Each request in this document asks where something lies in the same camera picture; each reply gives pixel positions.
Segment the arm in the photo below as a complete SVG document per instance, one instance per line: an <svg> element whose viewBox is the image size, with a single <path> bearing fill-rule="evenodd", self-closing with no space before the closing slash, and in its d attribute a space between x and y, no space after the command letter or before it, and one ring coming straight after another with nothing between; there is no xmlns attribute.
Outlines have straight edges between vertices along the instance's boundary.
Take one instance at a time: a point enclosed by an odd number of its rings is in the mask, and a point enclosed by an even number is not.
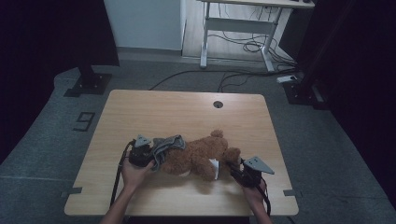
<svg viewBox="0 0 396 224"><path fill-rule="evenodd" d="M111 205L110 209L101 220L100 224L114 224L122 222L129 201L140 184L143 183L146 174L153 165L154 161L151 161L145 168L136 168L129 163L128 160L124 160L121 171L124 187L120 192L119 197Z"/></svg>
<svg viewBox="0 0 396 224"><path fill-rule="evenodd" d="M260 183L260 187L265 191L266 185L264 181ZM264 198L260 194L257 189L250 189L242 187L242 191L244 191L245 198L247 199L247 203L253 212L254 216L257 218L257 223L259 224L272 224L271 219L268 217L265 212L265 207L262 201Z"/></svg>

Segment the brown stuffed animal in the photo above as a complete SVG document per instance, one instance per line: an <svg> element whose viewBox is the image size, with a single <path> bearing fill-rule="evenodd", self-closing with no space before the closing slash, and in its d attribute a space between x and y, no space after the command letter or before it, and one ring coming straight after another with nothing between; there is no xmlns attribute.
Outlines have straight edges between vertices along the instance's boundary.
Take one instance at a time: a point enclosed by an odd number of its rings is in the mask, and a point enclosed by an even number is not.
<svg viewBox="0 0 396 224"><path fill-rule="evenodd" d="M221 130L213 131L210 136L186 142L186 148L169 148L161 169L171 175L185 175L192 172L205 181L215 180L216 168L209 159L216 159L222 168L226 162L240 163L241 150L228 147Z"/></svg>

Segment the tabletop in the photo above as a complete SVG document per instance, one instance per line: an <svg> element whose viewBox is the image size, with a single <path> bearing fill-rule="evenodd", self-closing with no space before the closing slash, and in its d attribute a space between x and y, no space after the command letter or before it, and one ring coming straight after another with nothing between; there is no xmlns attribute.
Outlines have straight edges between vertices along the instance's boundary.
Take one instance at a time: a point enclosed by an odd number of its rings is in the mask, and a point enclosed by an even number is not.
<svg viewBox="0 0 396 224"><path fill-rule="evenodd" d="M291 8L314 8L315 4L310 1L304 3L303 0L298 2L291 0L198 0L208 3L223 3L223 4L238 4L238 5L253 5L265 7L291 7Z"/></svg>
<svg viewBox="0 0 396 224"><path fill-rule="evenodd" d="M214 106L221 102L222 108ZM186 141L223 130L229 147L241 157L260 157L274 170L263 174L268 184L272 215L298 213L276 133L264 97L259 94L112 91L98 121L74 188L64 211L72 216L104 215L108 210L118 162L127 143L142 134L147 138L181 134ZM147 177L127 208L130 216L250 216L240 187L229 174L205 182L196 175Z"/></svg>

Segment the wood floor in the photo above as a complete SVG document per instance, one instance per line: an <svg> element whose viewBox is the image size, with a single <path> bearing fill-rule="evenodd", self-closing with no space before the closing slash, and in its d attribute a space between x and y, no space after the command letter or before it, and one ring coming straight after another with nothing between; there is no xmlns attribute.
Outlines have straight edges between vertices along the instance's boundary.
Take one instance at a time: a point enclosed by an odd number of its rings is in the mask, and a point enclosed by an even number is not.
<svg viewBox="0 0 396 224"><path fill-rule="evenodd" d="M183 43L183 56L184 57L200 57L201 56L201 45L204 40L204 17L205 9L204 3L200 1L186 1L187 2L187 24ZM211 4L210 5L210 17L222 17L239 20L252 20L257 21L272 21L276 17L278 8L262 8L254 6L242 6L242 5L231 5L231 4ZM279 19L279 25L276 28L275 40L279 41L282 36L285 25L288 21L291 9L283 9L281 17ZM226 41L218 36L225 37L224 34L235 39L235 42L246 43L252 34L241 34L234 32L221 32L221 31L209 31L209 38L207 41L208 51L207 57L215 59L228 59L228 60L241 60L241 61L258 61L262 62L261 53L247 52L244 51L244 46ZM256 41L264 42L264 37L255 38ZM276 46L276 41L273 41L271 46ZM286 54L279 47L276 51L282 55Z"/></svg>

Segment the person's left hand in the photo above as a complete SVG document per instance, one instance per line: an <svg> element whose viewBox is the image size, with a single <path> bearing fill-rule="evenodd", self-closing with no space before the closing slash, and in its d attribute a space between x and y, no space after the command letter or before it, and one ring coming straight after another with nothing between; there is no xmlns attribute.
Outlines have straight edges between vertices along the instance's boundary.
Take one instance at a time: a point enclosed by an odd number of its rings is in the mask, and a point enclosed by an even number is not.
<svg viewBox="0 0 396 224"><path fill-rule="evenodd" d="M124 188L128 190L135 190L139 187L146 175L149 173L151 167L154 166L154 161L151 161L146 167L140 168L132 165L127 158L122 164L122 179Z"/></svg>

